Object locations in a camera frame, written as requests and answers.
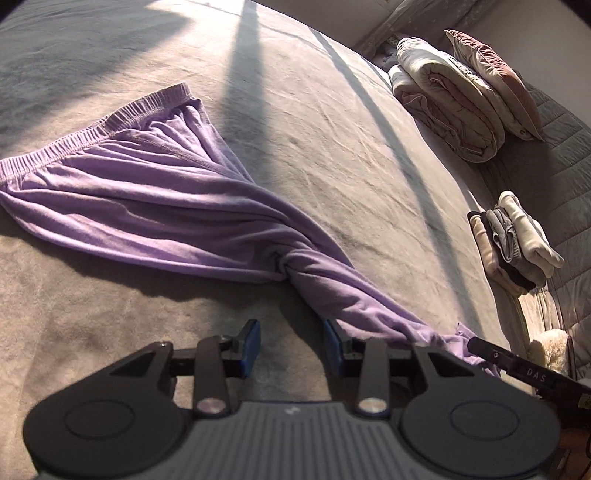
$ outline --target bed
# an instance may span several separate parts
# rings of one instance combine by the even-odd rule
[[[359,271],[440,333],[463,322],[521,353],[466,213],[482,178],[394,99],[385,72],[241,0],[27,0],[0,24],[0,157],[25,153],[185,81],[254,180],[308,213]],[[43,397],[156,340],[189,348],[262,323],[242,398],[346,395],[318,318],[288,283],[203,280],[66,250],[0,212],[0,478],[34,475],[21,440]],[[190,383],[181,382],[179,403]]]

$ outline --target folded blanket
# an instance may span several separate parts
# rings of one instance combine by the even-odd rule
[[[450,55],[411,37],[398,43],[397,57],[416,87],[395,66],[389,72],[392,88],[394,95],[396,90],[404,93],[402,104],[410,105],[411,114],[422,109],[424,114],[417,118],[427,117],[430,127],[437,124],[435,133],[464,160],[481,163],[492,158],[505,141],[501,119]]]

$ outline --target metal screw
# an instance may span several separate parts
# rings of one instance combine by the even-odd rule
[[[217,415],[226,409],[226,402],[221,398],[207,397],[199,400],[196,408],[202,413]]]
[[[382,413],[388,408],[388,404],[381,398],[368,397],[364,398],[357,405],[362,412],[365,413]]]

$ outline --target folded clothes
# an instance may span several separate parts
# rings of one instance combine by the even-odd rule
[[[486,232],[485,224],[482,221],[480,213],[468,213],[468,221],[472,227],[472,234],[474,235],[474,240],[476,241],[478,251],[480,252],[482,265],[484,266],[486,275],[488,275],[488,277],[490,277],[492,280],[496,281],[511,296],[519,297],[520,295],[525,295],[527,290],[515,284],[511,280],[507,271],[501,268],[499,256],[488,233]]]
[[[561,268],[564,265],[564,258],[552,249],[542,226],[527,214],[509,190],[499,196],[499,206],[505,209],[513,223],[524,257],[540,267],[546,278],[550,278],[554,274],[554,267]]]
[[[507,275],[509,275],[509,278],[511,279],[511,281],[516,284],[519,285],[520,287],[525,288],[527,291],[531,291],[534,288],[536,288],[536,285],[534,282],[532,282],[531,280],[529,280],[527,277],[524,277],[519,270],[517,270],[515,267],[513,267],[512,265],[509,265],[505,259],[503,258],[503,255],[501,254],[499,248],[495,245],[492,237],[493,237],[493,231],[491,228],[491,223],[488,221],[488,218],[486,217],[486,212],[481,212],[480,213],[480,219],[482,220],[482,223],[485,227],[486,230],[486,234],[488,235],[489,241],[491,242],[493,249],[496,251],[498,257],[499,257],[499,265],[501,266],[501,268],[507,272]]]
[[[457,61],[414,37],[398,43],[397,57],[388,74],[402,105],[464,160],[492,158],[505,141],[503,124]]]
[[[487,210],[486,218],[491,224],[492,240],[504,260],[515,267],[523,277],[534,282],[537,287],[546,285],[544,271],[522,255],[515,228],[505,209],[497,206],[494,210]]]

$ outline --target beige folded cloth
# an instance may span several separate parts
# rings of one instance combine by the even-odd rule
[[[540,267],[546,278],[550,278],[554,275],[554,267],[561,268],[564,265],[564,258],[552,249],[542,226],[527,214],[515,194],[509,190],[501,193],[499,205],[513,222],[524,257]]]
[[[513,283],[507,272],[499,265],[499,257],[492,245],[491,239],[486,234],[486,229],[479,215],[474,215],[470,218],[470,226],[472,227],[474,240],[476,240],[486,275],[508,291],[511,296],[519,297],[520,295],[525,295],[527,293],[525,288]]]
[[[420,38],[403,38],[389,72],[394,96],[459,157],[484,162],[505,142],[503,123],[458,62]]]

